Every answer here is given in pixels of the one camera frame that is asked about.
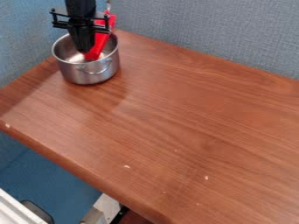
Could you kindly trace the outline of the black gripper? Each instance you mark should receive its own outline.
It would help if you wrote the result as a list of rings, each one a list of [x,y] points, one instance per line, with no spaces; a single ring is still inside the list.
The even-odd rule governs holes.
[[[94,33],[109,33],[109,15],[97,11],[96,0],[64,0],[65,9],[50,9],[52,26],[66,29],[80,53],[94,45]]]

